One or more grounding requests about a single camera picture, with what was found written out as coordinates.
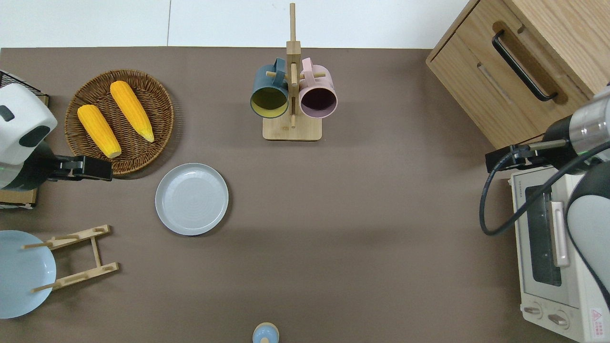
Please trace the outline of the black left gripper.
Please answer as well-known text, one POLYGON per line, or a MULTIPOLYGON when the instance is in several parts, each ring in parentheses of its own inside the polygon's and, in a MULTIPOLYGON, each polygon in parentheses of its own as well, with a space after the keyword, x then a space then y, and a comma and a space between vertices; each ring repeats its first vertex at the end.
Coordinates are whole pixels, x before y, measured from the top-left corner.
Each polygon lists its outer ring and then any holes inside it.
POLYGON ((46 180, 51 182, 98 180, 111 182, 112 163, 90 156, 54 155, 46 141, 42 141, 24 161, 14 180, 14 190, 37 189, 46 180))

